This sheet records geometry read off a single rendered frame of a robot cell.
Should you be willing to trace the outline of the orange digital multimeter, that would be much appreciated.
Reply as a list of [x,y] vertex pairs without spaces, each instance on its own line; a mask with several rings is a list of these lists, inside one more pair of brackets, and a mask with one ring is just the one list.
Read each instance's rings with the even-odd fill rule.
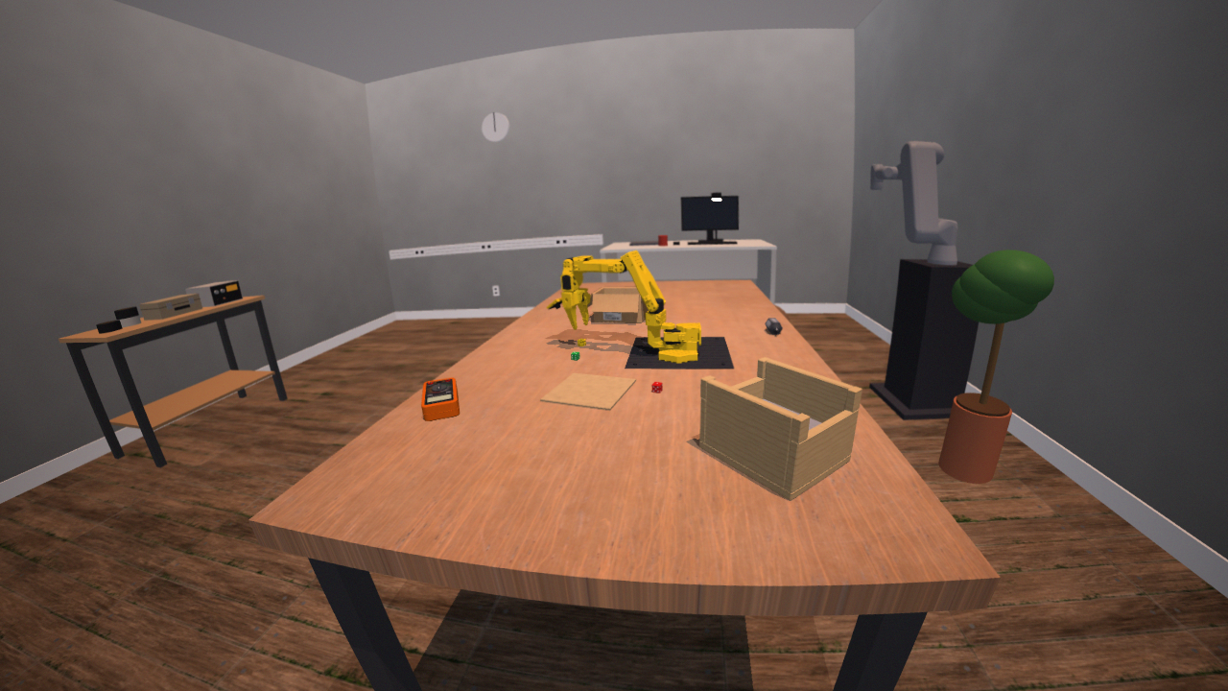
[[460,414],[456,379],[424,382],[422,412],[424,420],[452,419]]

